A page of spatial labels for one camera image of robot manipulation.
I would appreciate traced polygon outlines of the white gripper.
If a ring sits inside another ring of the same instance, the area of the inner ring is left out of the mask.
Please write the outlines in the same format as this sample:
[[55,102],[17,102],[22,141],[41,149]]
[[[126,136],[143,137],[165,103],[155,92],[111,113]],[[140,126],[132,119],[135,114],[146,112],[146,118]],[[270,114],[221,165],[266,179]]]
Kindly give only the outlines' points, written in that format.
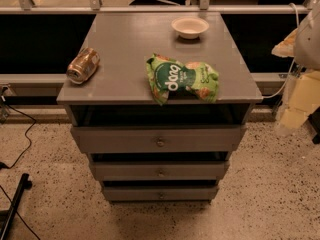
[[[275,45],[272,55],[286,58],[294,56],[297,30],[294,29],[283,41]],[[291,134],[300,128],[320,107],[320,72],[311,70],[299,77],[290,76],[285,87],[282,105],[276,115],[277,134]]]

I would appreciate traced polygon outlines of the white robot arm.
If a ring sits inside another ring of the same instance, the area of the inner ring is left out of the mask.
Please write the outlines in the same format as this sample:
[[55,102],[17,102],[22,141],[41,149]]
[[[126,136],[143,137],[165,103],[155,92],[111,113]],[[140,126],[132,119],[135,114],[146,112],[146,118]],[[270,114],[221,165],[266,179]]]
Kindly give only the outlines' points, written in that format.
[[306,69],[295,77],[288,76],[282,105],[276,115],[276,132],[281,136],[300,128],[320,107],[320,3],[283,41],[271,51],[275,56],[292,57]]

